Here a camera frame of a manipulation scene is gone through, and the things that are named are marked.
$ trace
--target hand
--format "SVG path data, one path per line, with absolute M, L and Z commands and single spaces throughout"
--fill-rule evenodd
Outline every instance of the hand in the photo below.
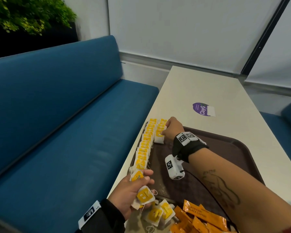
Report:
M 137 196 L 138 190 L 145 185 L 154 184 L 154 180 L 149 177 L 153 174 L 153 171 L 144 169 L 142 172 L 145 177 L 133 182 L 129 181 L 130 174 L 124 177 L 108 198 L 108 200 L 123 214 L 125 221 L 128 220 L 132 213 L 133 207 L 131 205 Z
M 166 130 L 163 130 L 161 134 L 170 140 L 174 138 L 181 132 L 184 132 L 182 124 L 175 118 L 171 117 L 166 123 Z

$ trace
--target tattoo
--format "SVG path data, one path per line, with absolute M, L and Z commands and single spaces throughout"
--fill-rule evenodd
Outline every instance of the tattoo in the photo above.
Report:
M 241 203 L 238 195 L 228 188 L 226 182 L 220 176 L 216 175 L 215 169 L 203 172 L 203 180 L 223 207 L 235 209 L 235 205 Z

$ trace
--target green plant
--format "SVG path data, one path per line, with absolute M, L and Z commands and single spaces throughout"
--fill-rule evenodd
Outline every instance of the green plant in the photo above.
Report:
M 56 21 L 67 27 L 76 14 L 63 0 L 0 0 L 0 28 L 42 35 Z

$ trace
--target forearm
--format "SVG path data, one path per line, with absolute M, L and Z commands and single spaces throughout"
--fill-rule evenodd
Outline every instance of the forearm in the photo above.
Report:
M 189 162 L 241 232 L 291 227 L 291 206 L 241 168 L 206 148 Z

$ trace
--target white tracking device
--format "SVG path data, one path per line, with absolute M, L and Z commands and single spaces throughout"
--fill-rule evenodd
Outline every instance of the white tracking device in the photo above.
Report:
M 172 154 L 165 158 L 166 167 L 169 177 L 173 180 L 180 180 L 185 173 L 182 167 L 183 160 L 177 160 Z

